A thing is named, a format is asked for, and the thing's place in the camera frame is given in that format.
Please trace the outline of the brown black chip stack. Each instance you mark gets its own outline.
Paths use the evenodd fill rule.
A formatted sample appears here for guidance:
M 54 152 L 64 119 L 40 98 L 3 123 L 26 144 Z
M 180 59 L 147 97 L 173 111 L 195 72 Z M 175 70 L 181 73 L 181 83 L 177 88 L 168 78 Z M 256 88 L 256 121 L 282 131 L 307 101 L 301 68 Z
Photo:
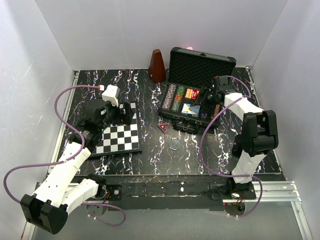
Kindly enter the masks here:
M 213 120 L 221 110 L 221 104 L 217 103 L 210 115 L 210 120 Z

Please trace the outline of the purple black chip stack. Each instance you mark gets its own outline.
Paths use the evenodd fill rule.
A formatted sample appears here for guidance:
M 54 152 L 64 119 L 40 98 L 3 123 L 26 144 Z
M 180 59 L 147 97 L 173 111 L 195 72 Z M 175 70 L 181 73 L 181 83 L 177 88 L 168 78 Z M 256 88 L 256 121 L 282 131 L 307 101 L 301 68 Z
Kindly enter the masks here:
M 199 113 L 199 117 L 202 119 L 202 120 L 207 120 L 208 119 L 208 113 L 207 112 L 200 112 Z

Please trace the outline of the red playing card box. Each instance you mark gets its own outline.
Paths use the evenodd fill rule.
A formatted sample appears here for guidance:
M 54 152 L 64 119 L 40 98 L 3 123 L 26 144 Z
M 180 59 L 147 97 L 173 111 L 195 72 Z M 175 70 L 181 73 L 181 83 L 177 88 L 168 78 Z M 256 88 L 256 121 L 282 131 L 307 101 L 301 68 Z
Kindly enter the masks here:
M 199 94 L 199 90 L 197 89 L 193 89 L 193 88 L 187 88 L 186 89 L 186 93 L 185 93 L 185 98 L 186 99 L 191 99 L 191 100 L 195 100 Z

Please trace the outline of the blue playing card box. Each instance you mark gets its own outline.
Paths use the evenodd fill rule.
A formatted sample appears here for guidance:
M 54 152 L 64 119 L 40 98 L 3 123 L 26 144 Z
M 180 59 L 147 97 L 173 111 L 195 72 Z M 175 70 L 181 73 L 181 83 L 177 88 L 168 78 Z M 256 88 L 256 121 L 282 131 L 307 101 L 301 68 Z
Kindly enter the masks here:
M 184 103 L 182 106 L 181 114 L 191 116 L 191 117 L 198 117 L 200 113 L 201 106 L 191 106 L 190 103 Z

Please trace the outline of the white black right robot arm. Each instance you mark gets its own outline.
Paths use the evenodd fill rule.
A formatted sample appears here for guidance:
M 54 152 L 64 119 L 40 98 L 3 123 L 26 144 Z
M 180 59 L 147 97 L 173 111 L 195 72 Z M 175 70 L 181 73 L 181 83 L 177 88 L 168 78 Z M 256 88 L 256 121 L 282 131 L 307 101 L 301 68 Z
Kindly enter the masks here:
M 224 106 L 211 120 L 212 124 L 226 110 L 242 121 L 241 133 L 235 137 L 232 146 L 232 155 L 237 163 L 231 173 L 221 175 L 226 178 L 226 184 L 214 187 L 213 192 L 217 197 L 228 195 L 232 199 L 254 199 L 252 179 L 255 170 L 266 155 L 279 145 L 277 117 L 273 110 L 263 110 L 251 103 L 250 93 L 243 95 L 237 92 L 233 80 L 233 76 L 216 76 L 212 86 L 200 88 L 195 103 L 202 108 L 217 104 Z

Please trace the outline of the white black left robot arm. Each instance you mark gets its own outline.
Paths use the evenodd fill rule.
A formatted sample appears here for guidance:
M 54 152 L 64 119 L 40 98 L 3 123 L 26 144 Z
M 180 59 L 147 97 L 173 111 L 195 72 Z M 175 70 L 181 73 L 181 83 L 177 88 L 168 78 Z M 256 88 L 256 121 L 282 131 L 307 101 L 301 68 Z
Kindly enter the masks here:
M 118 185 L 107 186 L 106 179 L 90 173 L 79 184 L 69 184 L 102 140 L 103 132 L 111 125 L 130 125 L 135 112 L 130 103 L 112 105 L 101 98 L 91 100 L 83 111 L 68 140 L 63 154 L 43 183 L 32 195 L 24 195 L 20 205 L 27 222 L 55 235 L 67 222 L 69 214 L 86 200 L 106 200 Z

